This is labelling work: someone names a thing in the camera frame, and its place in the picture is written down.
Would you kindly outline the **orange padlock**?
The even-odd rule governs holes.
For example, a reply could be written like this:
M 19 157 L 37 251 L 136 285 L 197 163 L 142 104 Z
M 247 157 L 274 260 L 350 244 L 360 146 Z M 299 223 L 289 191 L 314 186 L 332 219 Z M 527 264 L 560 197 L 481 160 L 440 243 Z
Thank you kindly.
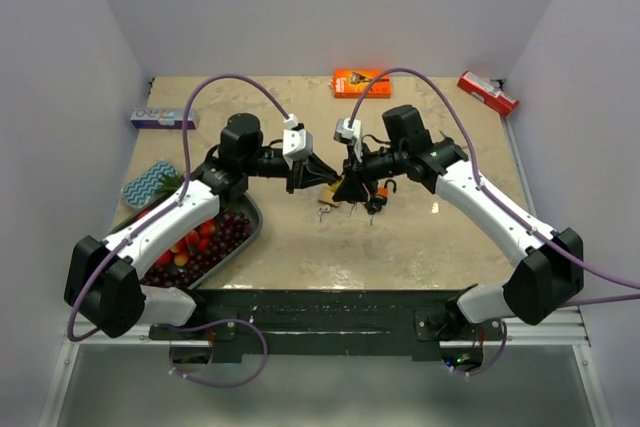
M 371 194 L 364 206 L 368 215 L 373 216 L 382 211 L 387 205 L 389 193 L 397 192 L 397 183 L 393 179 L 387 179 L 382 186 L 378 186 L 375 193 Z

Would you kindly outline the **yellow padlock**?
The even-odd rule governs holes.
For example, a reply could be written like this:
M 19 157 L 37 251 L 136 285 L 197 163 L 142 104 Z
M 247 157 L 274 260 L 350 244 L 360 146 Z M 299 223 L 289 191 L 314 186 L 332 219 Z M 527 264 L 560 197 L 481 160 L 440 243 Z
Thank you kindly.
M 337 188 L 344 180 L 344 176 L 343 175 L 339 175 L 336 179 L 334 179 L 329 186 L 331 188 Z

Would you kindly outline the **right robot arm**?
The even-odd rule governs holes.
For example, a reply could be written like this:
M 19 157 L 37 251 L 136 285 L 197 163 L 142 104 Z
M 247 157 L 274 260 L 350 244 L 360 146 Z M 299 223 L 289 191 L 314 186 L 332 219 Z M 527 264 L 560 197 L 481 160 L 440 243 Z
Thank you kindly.
M 501 250 L 514 268 L 503 283 L 472 286 L 458 295 L 444 316 L 448 333 L 469 339 L 481 323 L 515 317 L 537 325 L 584 287 L 578 261 L 582 238 L 571 228 L 558 231 L 520 208 L 482 175 L 451 138 L 432 140 L 418 110 L 403 105 L 386 111 L 389 140 L 371 151 L 361 123 L 341 118 L 334 132 L 347 147 L 338 202 L 371 204 L 381 180 L 405 175 L 466 215 Z

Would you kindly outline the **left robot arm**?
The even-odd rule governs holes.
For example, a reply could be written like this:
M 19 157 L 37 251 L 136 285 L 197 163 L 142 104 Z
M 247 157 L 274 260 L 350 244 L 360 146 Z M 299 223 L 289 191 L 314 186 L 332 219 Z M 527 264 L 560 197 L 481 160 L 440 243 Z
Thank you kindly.
M 280 146 L 270 147 L 256 116 L 231 116 L 217 147 L 174 194 L 105 239 L 86 236 L 76 244 L 64 291 L 71 308 L 68 338 L 82 339 L 74 332 L 77 316 L 111 338 L 144 324 L 171 325 L 185 339 L 200 337 L 207 315 L 190 293 L 140 281 L 179 240 L 240 199 L 252 177 L 283 178 L 292 193 L 331 184 L 339 175 L 314 154 L 312 135 L 295 117 L 286 120 Z

